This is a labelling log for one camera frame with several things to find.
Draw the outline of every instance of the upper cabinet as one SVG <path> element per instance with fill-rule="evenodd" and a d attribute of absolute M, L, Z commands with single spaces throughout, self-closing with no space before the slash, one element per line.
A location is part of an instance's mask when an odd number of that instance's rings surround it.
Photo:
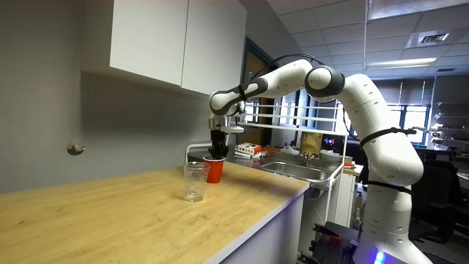
<path fill-rule="evenodd" d="M 244 27 L 236 0 L 86 0 L 82 69 L 211 94 L 240 83 Z"/>

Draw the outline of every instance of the sink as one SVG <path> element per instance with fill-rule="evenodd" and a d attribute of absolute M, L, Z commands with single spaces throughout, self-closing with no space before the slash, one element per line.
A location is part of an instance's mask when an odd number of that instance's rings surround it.
<path fill-rule="evenodd" d="M 275 175 L 283 175 L 283 177 L 290 177 L 296 179 L 303 179 L 312 184 L 322 184 L 329 178 L 325 172 L 313 168 L 306 168 L 306 166 L 297 166 L 297 165 L 290 165 L 284 162 L 271 162 L 266 163 L 261 168 L 262 171 L 275 174 Z"/>

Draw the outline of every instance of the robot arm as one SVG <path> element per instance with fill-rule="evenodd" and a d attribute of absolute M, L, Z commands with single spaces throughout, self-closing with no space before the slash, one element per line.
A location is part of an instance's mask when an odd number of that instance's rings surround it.
<path fill-rule="evenodd" d="M 234 115 L 237 106 L 253 97 L 277 99 L 305 89 L 319 102 L 343 103 L 368 157 L 369 188 L 362 234 L 353 256 L 356 264 L 431 263 L 407 238 L 412 199 L 410 187 L 423 166 L 404 131 L 391 128 L 390 111 L 375 84 L 366 75 L 344 78 L 340 72 L 307 61 L 296 61 L 264 77 L 209 99 L 212 118 Z M 224 157 L 224 125 L 212 125 L 212 156 Z"/>

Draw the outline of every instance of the clear drinking glass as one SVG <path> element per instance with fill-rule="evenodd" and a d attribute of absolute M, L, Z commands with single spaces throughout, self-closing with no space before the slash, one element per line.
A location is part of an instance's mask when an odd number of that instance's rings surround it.
<path fill-rule="evenodd" d="M 189 162 L 184 169 L 184 200 L 202 201 L 209 166 L 203 162 Z"/>

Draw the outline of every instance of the orange cup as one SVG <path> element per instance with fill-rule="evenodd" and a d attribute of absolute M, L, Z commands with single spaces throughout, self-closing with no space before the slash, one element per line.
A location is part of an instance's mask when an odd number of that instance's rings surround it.
<path fill-rule="evenodd" d="M 214 160 L 211 157 L 203 157 L 203 162 L 209 165 L 206 182 L 218 184 L 221 181 L 222 163 L 224 160 Z"/>

